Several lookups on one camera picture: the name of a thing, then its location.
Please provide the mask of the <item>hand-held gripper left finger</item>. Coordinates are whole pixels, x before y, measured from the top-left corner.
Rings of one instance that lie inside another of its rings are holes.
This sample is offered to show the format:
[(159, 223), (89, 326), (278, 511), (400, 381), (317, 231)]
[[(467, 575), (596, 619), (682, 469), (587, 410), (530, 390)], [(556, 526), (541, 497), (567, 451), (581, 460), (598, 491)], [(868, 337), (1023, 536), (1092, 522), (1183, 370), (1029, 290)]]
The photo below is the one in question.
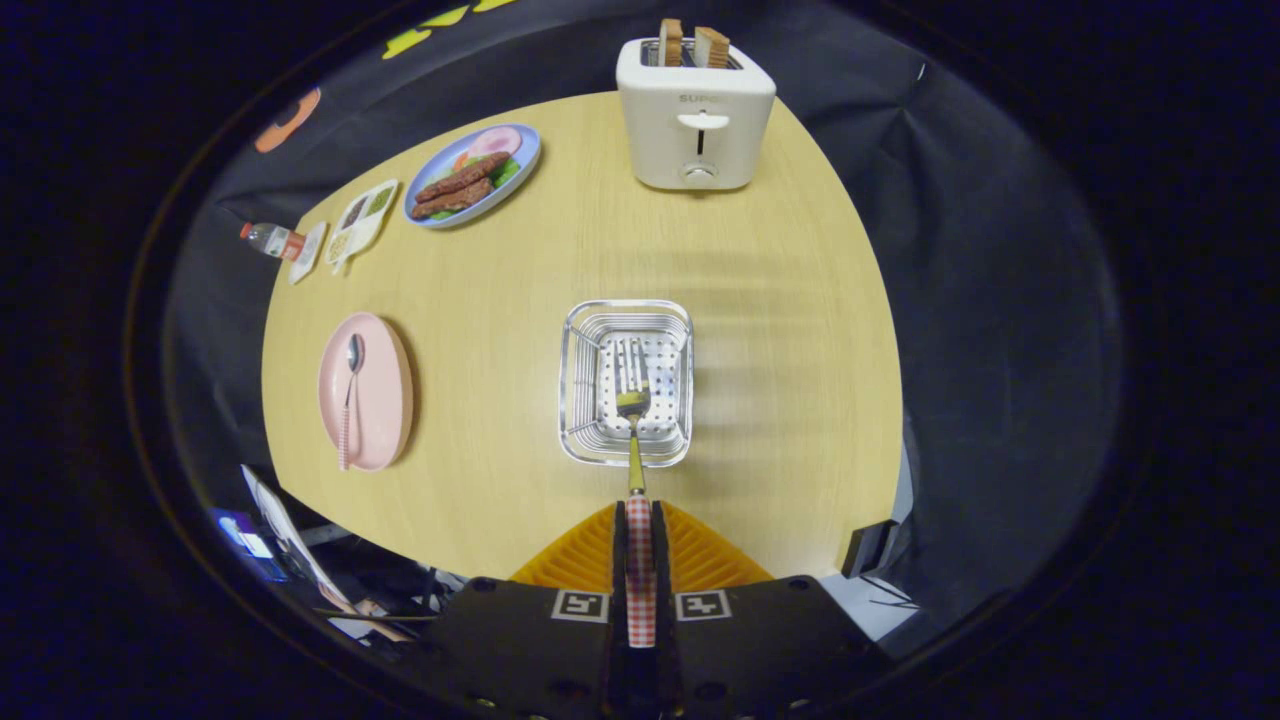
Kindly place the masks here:
[(605, 719), (628, 642), (625, 506), (600, 515), (605, 593), (474, 578), (422, 638), (422, 683), (489, 719)]

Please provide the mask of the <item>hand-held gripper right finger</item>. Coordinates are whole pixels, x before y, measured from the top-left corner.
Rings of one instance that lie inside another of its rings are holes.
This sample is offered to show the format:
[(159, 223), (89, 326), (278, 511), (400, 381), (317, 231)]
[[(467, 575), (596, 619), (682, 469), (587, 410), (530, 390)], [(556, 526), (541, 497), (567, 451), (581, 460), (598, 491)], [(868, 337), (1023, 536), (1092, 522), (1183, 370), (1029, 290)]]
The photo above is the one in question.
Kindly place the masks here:
[(653, 507), (658, 687), (677, 719), (817, 719), (874, 684), (891, 661), (814, 578), (681, 588), (678, 562), (739, 568), (676, 506)]

